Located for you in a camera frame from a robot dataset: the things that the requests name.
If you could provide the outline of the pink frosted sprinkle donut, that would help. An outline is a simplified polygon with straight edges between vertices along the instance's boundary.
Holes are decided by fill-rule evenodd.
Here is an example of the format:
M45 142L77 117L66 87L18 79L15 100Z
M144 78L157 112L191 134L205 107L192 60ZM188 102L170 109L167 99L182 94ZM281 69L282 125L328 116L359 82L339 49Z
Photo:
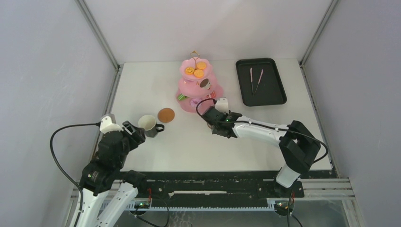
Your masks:
M202 101L202 98L192 98L190 100L190 105L194 108Z

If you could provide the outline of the black mug with white inside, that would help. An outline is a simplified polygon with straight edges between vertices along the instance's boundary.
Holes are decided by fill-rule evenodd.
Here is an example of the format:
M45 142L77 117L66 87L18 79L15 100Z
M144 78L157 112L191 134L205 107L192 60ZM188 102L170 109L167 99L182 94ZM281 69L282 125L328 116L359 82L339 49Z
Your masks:
M142 116L138 120L138 126L145 130L145 135L149 138L154 138L165 130L165 126L157 123L156 118L152 115Z

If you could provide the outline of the chocolate round cookie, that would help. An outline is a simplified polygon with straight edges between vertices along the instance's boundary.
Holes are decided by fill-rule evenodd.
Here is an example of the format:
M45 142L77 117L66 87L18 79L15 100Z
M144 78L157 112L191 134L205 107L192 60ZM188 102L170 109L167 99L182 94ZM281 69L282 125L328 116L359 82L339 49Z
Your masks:
M211 88L211 82L209 79L204 79L200 82L199 87L205 90L209 90Z

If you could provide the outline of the pink three-tier cake stand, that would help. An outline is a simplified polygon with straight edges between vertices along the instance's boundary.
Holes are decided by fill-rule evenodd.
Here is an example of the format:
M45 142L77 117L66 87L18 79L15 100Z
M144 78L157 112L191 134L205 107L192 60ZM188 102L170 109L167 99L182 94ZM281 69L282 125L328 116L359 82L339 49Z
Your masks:
M197 106L199 111L205 111L212 102L201 104L202 100L223 97L224 90L218 83L213 66L196 51L191 52L190 58L182 62L179 72L181 78L175 97L184 111L194 113Z

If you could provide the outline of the green striped cake slice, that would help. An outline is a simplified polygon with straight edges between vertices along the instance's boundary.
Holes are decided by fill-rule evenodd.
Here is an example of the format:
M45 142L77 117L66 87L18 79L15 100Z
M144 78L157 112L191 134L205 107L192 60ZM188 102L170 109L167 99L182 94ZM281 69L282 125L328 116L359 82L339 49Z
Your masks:
M177 100L178 101L183 101L183 100L185 100L185 99L187 99L188 98L188 96L185 96L185 95L183 95L182 93L180 93L178 96L177 96Z

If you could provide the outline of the black serving tray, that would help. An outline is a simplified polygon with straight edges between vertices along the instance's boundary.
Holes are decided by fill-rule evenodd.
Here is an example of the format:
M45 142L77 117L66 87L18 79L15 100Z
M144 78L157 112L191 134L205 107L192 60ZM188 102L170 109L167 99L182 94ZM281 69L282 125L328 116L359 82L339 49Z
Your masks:
M287 95L275 61L271 58L243 59L235 63L242 101L245 106L283 105ZM264 74L256 94L252 95L250 68L253 68L253 88L256 88L260 72Z

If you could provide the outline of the pink-tipped metal tongs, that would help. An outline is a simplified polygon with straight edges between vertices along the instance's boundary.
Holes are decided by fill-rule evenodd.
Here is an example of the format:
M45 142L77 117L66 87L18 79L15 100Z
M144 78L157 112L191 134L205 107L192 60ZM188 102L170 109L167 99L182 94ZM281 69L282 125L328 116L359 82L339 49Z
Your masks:
M264 74L264 70L262 69L261 72L260 72L260 76L258 78L256 88L253 88L253 68L250 68L250 72L249 73L250 73L250 83L251 83L252 95L254 96L256 94L257 90L258 90L259 84L260 84L261 79L262 79L263 74Z

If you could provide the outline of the yellow round biscuit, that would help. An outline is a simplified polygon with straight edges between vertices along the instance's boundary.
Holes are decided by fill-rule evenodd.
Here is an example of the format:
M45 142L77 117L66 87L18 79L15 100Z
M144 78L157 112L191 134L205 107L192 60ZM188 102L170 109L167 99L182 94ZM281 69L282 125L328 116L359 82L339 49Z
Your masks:
M204 70L208 67L207 63L200 61L196 63L196 69L198 70Z
M187 68L184 70L184 72L185 72L185 74L187 74L187 75L193 75L194 72L195 72L195 68L193 68L193 67L187 67Z

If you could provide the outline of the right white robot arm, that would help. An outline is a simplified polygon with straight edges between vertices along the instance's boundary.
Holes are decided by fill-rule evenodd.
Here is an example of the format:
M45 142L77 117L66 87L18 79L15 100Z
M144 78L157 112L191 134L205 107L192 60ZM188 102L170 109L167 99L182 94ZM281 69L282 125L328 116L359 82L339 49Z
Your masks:
M212 134L226 138L260 140L278 147L285 163L275 177L273 190L280 197L292 191L292 185L307 173L324 145L299 121L291 124L271 124L248 118L240 113L224 113L209 107L201 118L211 127Z

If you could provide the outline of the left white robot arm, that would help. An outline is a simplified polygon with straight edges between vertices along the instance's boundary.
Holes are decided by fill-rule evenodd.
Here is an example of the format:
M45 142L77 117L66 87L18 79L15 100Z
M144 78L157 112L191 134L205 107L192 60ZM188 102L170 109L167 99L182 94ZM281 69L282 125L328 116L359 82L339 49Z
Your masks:
M108 115L96 126L103 137L95 157L82 171L72 227L112 227L127 205L148 191L143 173L121 172L129 152L145 142L144 129L129 121L118 125Z

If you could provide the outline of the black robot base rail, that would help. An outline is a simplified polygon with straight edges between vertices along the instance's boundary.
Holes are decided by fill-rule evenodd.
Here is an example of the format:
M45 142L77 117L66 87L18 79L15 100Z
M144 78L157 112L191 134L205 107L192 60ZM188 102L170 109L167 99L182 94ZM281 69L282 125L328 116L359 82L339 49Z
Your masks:
M303 186L279 185L276 171L240 172L144 172L146 189L139 198L151 196L153 207L177 209L262 208L267 201L304 197Z

